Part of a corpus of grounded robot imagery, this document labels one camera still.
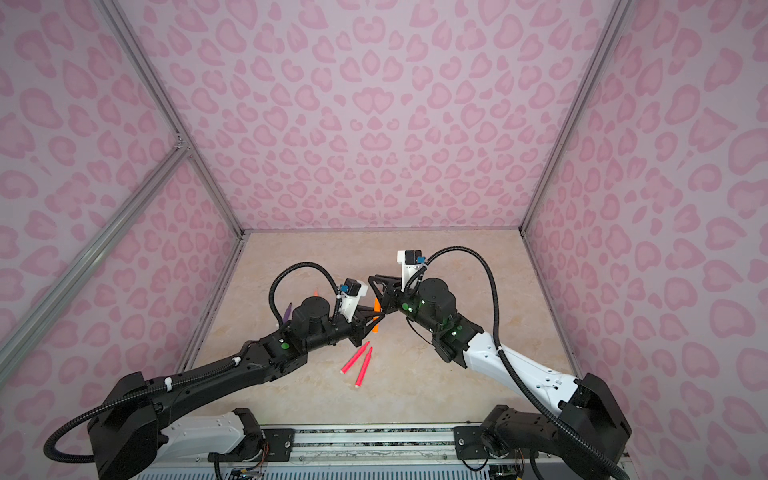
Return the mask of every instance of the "purple marker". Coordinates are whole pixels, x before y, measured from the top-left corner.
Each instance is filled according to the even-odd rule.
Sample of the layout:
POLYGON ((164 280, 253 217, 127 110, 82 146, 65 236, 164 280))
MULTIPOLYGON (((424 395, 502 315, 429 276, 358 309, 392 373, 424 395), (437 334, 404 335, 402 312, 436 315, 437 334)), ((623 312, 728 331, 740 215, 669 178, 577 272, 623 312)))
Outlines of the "purple marker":
POLYGON ((286 308, 285 315, 283 315, 283 323, 287 322, 288 319, 290 318, 290 313, 291 313, 291 310, 292 310, 291 307, 293 307, 293 303, 289 303, 288 304, 288 308, 286 308))

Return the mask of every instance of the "enclosure wall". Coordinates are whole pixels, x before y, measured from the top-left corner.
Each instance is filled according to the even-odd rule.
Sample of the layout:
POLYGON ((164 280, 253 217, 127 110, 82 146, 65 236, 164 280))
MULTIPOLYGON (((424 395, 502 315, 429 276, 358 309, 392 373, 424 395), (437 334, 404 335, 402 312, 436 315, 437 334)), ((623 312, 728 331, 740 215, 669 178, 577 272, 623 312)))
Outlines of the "enclosure wall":
POLYGON ((767 16, 641 2, 528 232, 641 478, 768 475, 767 16))

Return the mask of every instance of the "beige table surface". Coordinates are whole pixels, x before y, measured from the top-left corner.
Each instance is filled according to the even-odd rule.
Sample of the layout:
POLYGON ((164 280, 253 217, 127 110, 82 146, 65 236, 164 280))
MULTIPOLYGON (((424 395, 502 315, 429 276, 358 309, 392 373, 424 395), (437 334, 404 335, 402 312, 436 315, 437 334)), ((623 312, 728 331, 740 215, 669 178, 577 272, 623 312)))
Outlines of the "beige table surface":
MULTIPOLYGON (((253 233, 196 366, 236 353, 245 340, 276 329, 267 292, 274 277, 294 263, 319 263, 339 284, 347 277, 367 282, 370 275, 400 275, 397 250, 422 250, 428 256, 451 245, 478 251, 490 265, 498 288, 502 342, 546 366, 571 372, 517 230, 253 233)), ((492 331, 488 278, 475 258, 447 253, 429 267, 427 276, 445 280, 458 311, 492 331)), ((278 310, 283 312, 289 302, 298 306, 315 289, 333 306, 332 290, 319 272, 292 272, 277 289, 278 310)), ((369 292, 361 304, 372 306, 373 300, 369 292)), ((339 372, 356 351, 344 340, 311 352, 307 365, 288 376, 242 389, 194 414, 218 415, 247 407, 263 425, 299 425, 475 422, 497 404, 534 411, 525 398, 496 381, 443 362, 411 331, 402 314, 393 313, 380 325, 379 332, 368 337, 372 361, 360 389, 354 385, 362 359, 346 375, 339 372)))

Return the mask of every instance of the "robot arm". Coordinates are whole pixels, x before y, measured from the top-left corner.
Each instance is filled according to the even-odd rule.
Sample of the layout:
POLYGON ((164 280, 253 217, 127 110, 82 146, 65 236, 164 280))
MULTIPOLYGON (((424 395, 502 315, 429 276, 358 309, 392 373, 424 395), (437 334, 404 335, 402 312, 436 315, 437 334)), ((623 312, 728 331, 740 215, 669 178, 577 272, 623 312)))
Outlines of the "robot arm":
MULTIPOLYGON (((405 314, 409 322, 427 329, 435 351, 444 361, 491 376, 522 394, 502 364, 490 333, 458 312, 455 297, 445 282, 420 279, 425 270, 420 252, 401 252, 398 258, 402 265, 400 277, 369 277, 381 310, 358 305, 367 286, 347 279, 339 289, 339 312, 335 316, 329 313, 325 299, 312 296, 277 331, 245 342, 231 357, 170 377, 145 380, 140 372, 123 377, 102 406, 51 435, 45 454, 60 462, 94 462, 101 480, 127 480, 158 457, 218 452, 222 462, 254 458, 263 452, 265 440, 247 409, 219 417, 183 417, 239 389, 291 373, 307 362, 312 350, 347 338, 360 346, 373 327, 394 312, 405 314), (406 288, 409 280, 417 279, 414 288, 406 288), (59 438, 88 419, 92 458, 81 456, 75 460, 77 455, 55 450, 59 438)), ((506 346, 499 348, 546 409, 613 462, 620 458, 631 430, 602 380, 590 374, 579 380, 506 346)), ((606 471, 597 468, 573 439, 560 435, 558 427, 541 415, 497 406, 482 428, 482 441, 489 455, 501 458, 514 449, 547 452, 563 458, 582 478, 607 478, 606 471)))

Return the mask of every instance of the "metal corner bracket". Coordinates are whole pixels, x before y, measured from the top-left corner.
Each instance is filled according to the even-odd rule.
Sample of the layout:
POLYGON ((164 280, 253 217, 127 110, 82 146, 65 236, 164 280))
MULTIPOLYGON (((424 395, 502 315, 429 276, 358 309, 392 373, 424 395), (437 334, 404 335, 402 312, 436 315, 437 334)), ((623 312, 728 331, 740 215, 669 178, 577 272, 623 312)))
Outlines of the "metal corner bracket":
POLYGON ((208 194, 225 221, 238 237, 242 237, 243 227, 240 225, 240 221, 237 219, 219 184, 214 180, 214 176, 205 163, 200 149, 184 125, 178 110, 170 99, 170 95, 163 87, 160 75, 157 74, 147 54, 141 47, 136 32, 125 16, 125 12, 120 7, 118 0, 92 0, 92 2, 101 12, 115 39, 123 48, 128 60, 134 66, 136 73, 157 105, 159 112, 170 126, 170 129, 175 132, 178 141, 189 145, 192 153, 190 164, 203 181, 205 189, 208 190, 208 194))

